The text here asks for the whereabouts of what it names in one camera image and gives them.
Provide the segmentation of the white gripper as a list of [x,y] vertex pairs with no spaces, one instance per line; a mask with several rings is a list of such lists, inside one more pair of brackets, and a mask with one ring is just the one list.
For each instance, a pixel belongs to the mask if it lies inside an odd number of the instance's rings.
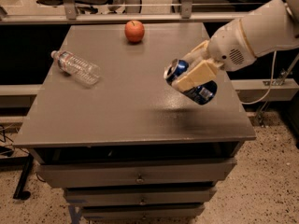
[[214,80],[222,67],[234,72],[253,64],[256,56],[248,45],[241,20],[234,20],[218,29],[209,41],[200,43],[181,60],[192,69],[175,79],[171,86],[185,92]]

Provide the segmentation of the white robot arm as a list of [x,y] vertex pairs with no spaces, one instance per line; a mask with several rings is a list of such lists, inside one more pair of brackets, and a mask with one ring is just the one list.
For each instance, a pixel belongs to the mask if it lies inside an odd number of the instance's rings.
[[271,0],[241,19],[230,21],[182,61],[185,71],[165,79],[185,92],[213,80],[219,69],[234,72],[276,50],[299,47],[299,0]]

